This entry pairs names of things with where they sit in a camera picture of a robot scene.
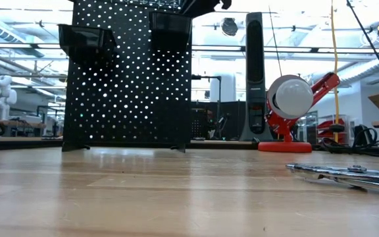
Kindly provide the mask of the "red desk lamp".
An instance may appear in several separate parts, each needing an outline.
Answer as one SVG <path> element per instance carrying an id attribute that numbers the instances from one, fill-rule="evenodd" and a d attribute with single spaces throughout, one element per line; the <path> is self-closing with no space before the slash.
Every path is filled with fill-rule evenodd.
<path id="1" fill-rule="evenodd" d="M 291 127 L 296 124 L 301 117 L 291 117 L 284 114 L 276 102 L 276 92 L 278 87 L 285 81 L 290 79 L 302 79 L 299 76 L 288 74 L 277 78 L 269 87 L 266 105 L 268 112 L 265 115 L 269 127 L 278 135 L 283 137 L 281 142 L 259 142 L 259 151 L 280 152 L 280 153 L 310 153 L 312 145 L 308 142 L 295 142 L 291 135 Z M 329 72 L 324 75 L 316 84 L 310 86 L 313 92 L 312 106 L 319 102 L 330 90 L 333 90 L 340 84 L 340 79 L 337 74 Z"/>

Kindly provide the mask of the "black upright block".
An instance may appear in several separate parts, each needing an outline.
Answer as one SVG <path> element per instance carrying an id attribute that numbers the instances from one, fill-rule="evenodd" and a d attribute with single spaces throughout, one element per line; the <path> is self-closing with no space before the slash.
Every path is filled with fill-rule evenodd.
<path id="1" fill-rule="evenodd" d="M 354 143 L 356 146 L 364 146 L 370 143 L 371 137 L 368 128 L 363 125 L 357 125 L 353 129 L 355 140 Z"/>

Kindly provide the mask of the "white humanoid robot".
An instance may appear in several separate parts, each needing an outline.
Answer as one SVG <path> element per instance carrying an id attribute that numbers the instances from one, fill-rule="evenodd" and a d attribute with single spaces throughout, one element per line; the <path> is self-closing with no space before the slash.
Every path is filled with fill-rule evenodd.
<path id="1" fill-rule="evenodd" d="M 11 105 L 14 105 L 17 101 L 17 93 L 11 88 L 13 81 L 12 76 L 2 75 L 0 76 L 0 119 L 9 120 L 9 112 Z"/>

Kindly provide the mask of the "black aluminium rig frame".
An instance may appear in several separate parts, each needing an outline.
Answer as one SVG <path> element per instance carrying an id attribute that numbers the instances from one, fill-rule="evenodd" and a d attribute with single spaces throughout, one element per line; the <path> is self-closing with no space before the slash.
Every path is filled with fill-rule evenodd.
<path id="1" fill-rule="evenodd" d="M 33 138 L 12 138 L 0 140 L 0 150 L 34 149 L 44 147 L 62 147 L 62 140 L 34 140 Z M 87 145 L 73 145 L 73 149 L 89 149 L 91 147 L 132 147 L 132 148 L 172 148 L 173 144 L 161 143 L 100 143 L 93 142 Z M 186 144 L 186 149 L 246 149 L 257 150 L 253 142 L 225 142 L 225 141 L 194 141 Z"/>

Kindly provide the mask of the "black pegboard bin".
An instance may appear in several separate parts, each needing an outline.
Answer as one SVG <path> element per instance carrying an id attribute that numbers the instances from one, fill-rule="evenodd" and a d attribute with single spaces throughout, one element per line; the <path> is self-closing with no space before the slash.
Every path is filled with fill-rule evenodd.
<path id="1" fill-rule="evenodd" d="M 79 65 L 110 64 L 116 42 L 111 30 L 59 24 L 59 45 L 69 59 Z"/>
<path id="2" fill-rule="evenodd" d="M 192 18 L 176 13 L 149 13 L 151 46 L 161 51 L 185 51 L 190 42 Z"/>

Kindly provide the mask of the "red cabinet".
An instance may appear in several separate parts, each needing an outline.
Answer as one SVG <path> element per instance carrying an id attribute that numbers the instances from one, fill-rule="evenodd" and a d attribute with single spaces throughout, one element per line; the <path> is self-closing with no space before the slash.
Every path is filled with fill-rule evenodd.
<path id="1" fill-rule="evenodd" d="M 344 144 L 346 142 L 345 121 L 340 118 L 338 122 L 344 128 L 344 130 L 338 133 L 337 139 L 334 135 L 334 132 L 330 129 L 330 126 L 335 123 L 335 120 L 326 120 L 317 126 L 317 141 L 321 142 L 323 138 L 330 138 L 339 144 Z"/>

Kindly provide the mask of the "long wooden bench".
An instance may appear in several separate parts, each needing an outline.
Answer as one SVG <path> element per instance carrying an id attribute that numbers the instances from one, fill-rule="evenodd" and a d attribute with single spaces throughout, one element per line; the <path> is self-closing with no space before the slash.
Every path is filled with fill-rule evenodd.
<path id="1" fill-rule="evenodd" d="M 26 121 L 19 121 L 19 120 L 0 120 L 0 126 L 39 128 L 39 129 L 46 128 L 46 125 L 44 123 L 34 123 L 34 122 L 26 122 Z"/>

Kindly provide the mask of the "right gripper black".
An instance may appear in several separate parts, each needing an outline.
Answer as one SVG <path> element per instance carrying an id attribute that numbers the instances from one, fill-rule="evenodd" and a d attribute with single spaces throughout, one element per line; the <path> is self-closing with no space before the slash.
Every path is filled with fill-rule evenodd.
<path id="1" fill-rule="evenodd" d="M 202 16 L 214 12 L 220 1 L 221 9 L 229 9 L 232 5 L 232 0 L 185 0 L 179 13 L 189 17 Z"/>

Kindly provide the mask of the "white light bulb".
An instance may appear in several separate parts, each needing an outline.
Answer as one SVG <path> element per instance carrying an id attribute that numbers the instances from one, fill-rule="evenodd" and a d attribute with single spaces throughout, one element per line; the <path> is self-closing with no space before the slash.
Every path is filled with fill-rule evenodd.
<path id="1" fill-rule="evenodd" d="M 284 114 L 301 117 L 312 106 L 313 92 L 304 80 L 290 79 L 278 87 L 276 102 Z"/>

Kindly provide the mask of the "black angled stand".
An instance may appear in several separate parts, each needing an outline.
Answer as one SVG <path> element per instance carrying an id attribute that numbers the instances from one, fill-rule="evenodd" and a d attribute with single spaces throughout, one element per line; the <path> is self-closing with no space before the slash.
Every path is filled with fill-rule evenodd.
<path id="1" fill-rule="evenodd" d="M 196 75 L 192 74 L 191 79 L 192 80 L 201 80 L 202 78 L 212 79 L 215 78 L 218 80 L 218 100 L 217 100 L 217 117 L 220 116 L 220 107 L 221 107 L 221 95 L 222 95 L 222 76 L 202 76 L 202 75 Z"/>

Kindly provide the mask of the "thin black pole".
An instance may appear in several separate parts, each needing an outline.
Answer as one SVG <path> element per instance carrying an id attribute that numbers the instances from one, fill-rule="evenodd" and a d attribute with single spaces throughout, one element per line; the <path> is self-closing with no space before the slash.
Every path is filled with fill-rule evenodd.
<path id="1" fill-rule="evenodd" d="M 346 1 L 346 5 L 351 9 L 351 12 L 353 13 L 353 16 L 355 17 L 357 23 L 359 24 L 361 30 L 363 31 L 363 34 L 365 35 L 365 38 L 366 40 L 368 41 L 368 43 L 370 44 L 370 47 L 371 49 L 373 50 L 374 54 L 376 55 L 376 58 L 379 62 L 379 53 L 377 52 L 372 40 L 370 39 L 370 37 L 368 36 L 366 30 L 365 30 L 365 27 L 363 26 L 363 24 L 361 23 L 359 17 L 357 16 L 357 13 L 355 12 L 355 10 L 353 9 L 353 6 L 351 5 L 350 1 L 349 0 L 345 0 Z"/>

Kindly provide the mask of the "black tower heater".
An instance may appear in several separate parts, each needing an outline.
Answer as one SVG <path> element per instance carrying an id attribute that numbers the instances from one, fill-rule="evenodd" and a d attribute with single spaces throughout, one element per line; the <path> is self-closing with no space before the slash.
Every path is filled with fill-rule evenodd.
<path id="1" fill-rule="evenodd" d="M 245 123 L 240 136 L 244 142 L 270 141 L 272 135 L 265 120 L 265 52 L 263 14 L 253 12 L 245 18 Z"/>

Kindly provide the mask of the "black perforated pegboard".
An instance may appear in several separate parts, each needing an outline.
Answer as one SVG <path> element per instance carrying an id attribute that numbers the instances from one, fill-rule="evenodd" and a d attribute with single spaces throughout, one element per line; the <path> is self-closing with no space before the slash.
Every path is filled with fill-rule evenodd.
<path id="1" fill-rule="evenodd" d="M 119 0 L 71 0 L 69 25 L 111 30 L 111 63 L 69 59 L 63 150 L 100 143 L 161 143 L 185 150 L 191 140 L 191 36 L 185 51 L 151 46 L 149 13 L 179 14 Z"/>

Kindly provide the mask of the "white round pillar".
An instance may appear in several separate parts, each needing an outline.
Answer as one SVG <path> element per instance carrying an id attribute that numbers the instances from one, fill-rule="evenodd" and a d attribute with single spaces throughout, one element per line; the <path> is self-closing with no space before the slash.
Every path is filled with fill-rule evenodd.
<path id="1" fill-rule="evenodd" d="M 221 102 L 236 101 L 236 76 L 231 73 L 221 74 L 222 76 L 222 95 Z M 210 102 L 218 100 L 218 80 L 210 79 Z"/>

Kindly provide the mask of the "black-handled silver pliers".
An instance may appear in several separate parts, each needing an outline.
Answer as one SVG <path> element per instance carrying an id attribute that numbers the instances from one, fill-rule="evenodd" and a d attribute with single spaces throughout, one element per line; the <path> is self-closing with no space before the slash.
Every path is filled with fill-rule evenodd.
<path id="1" fill-rule="evenodd" d="M 286 168 L 294 175 L 309 180 L 325 178 L 356 188 L 379 189 L 379 171 L 370 170 L 360 165 L 341 168 L 289 163 Z"/>

